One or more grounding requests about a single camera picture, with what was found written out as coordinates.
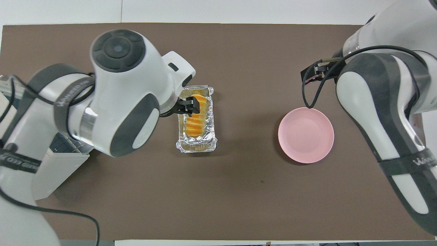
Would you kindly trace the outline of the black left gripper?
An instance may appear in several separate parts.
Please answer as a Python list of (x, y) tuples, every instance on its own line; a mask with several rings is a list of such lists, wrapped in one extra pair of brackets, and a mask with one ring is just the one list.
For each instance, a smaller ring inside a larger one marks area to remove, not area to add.
[(200, 103), (194, 97), (187, 97), (185, 100), (178, 99), (176, 104), (167, 112), (161, 113), (160, 118), (169, 117), (173, 114), (199, 114)]

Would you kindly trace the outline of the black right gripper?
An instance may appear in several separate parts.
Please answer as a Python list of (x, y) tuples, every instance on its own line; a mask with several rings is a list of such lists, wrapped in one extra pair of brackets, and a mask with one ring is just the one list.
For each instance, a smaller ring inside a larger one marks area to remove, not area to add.
[(321, 81), (321, 77), (324, 77), (341, 59), (342, 58), (320, 59), (316, 62), (315, 66), (309, 66), (300, 72), (301, 81), (304, 83)]

